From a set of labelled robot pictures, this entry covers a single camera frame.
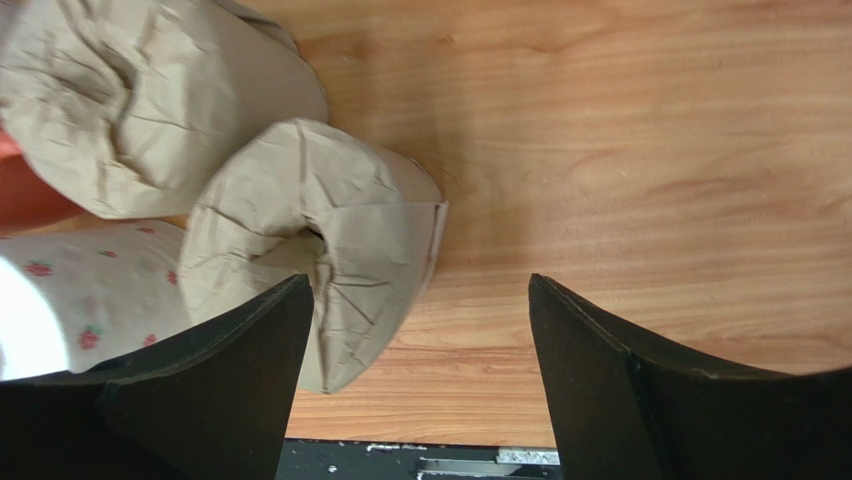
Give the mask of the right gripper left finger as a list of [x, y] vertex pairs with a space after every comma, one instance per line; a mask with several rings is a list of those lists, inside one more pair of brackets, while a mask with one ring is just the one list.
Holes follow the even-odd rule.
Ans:
[[304, 275], [90, 371], [1, 385], [5, 479], [273, 479], [307, 346]]

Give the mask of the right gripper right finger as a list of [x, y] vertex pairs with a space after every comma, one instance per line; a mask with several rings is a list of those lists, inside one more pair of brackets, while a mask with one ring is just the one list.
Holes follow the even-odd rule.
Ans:
[[851, 371], [791, 375], [669, 340], [533, 275], [529, 316], [567, 479], [847, 479]]

